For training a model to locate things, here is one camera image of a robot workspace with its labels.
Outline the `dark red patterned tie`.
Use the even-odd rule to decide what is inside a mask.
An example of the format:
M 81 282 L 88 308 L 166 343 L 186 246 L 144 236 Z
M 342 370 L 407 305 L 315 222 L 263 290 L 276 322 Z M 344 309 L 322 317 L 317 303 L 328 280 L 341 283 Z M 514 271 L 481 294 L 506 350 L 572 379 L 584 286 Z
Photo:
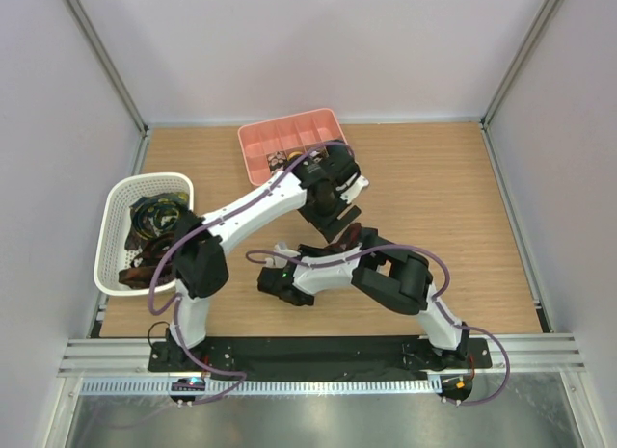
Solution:
M 328 245 L 324 251 L 327 255 L 343 253 L 351 250 L 362 243 L 362 225 L 353 223 L 349 225 L 336 241 Z

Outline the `pink divided organizer tray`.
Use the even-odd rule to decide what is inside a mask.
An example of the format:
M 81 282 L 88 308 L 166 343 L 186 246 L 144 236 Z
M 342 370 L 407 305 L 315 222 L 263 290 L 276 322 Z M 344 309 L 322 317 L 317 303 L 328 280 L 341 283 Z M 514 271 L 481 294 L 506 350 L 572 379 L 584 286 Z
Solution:
M 308 149 L 332 140 L 346 142 L 335 113 L 328 108 L 268 119 L 243 125 L 237 132 L 247 176 L 258 187 L 273 174 L 268 169 L 266 156 L 276 151 Z

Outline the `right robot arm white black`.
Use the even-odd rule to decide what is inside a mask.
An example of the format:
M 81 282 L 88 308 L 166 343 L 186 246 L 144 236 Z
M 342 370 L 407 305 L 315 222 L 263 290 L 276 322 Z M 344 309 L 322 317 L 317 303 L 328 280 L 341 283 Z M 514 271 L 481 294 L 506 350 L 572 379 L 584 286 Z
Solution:
M 358 225 L 323 248 L 283 243 L 264 250 L 257 289 L 294 306 L 312 306 L 318 294 L 353 287 L 385 309 L 415 316 L 428 337 L 427 362 L 439 370 L 469 357 L 466 323 L 442 302 L 450 283 L 432 252 L 398 245 Z

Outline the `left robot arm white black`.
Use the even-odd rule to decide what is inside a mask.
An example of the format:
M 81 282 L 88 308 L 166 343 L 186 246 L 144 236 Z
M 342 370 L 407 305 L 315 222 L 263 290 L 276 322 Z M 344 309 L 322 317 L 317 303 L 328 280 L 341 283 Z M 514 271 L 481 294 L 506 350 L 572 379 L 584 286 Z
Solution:
M 205 323 L 210 298 L 228 282 L 226 257 L 240 243 L 277 218 L 293 211 L 311 224 L 327 242 L 361 213 L 353 201 L 367 182 L 350 146 L 333 140 L 295 152 L 283 168 L 250 193 L 216 211 L 181 213 L 174 242 L 160 260 L 160 275 L 170 264 L 175 295 L 167 303 L 174 318 L 162 342 L 151 345 L 151 372 L 197 371 L 206 355 Z

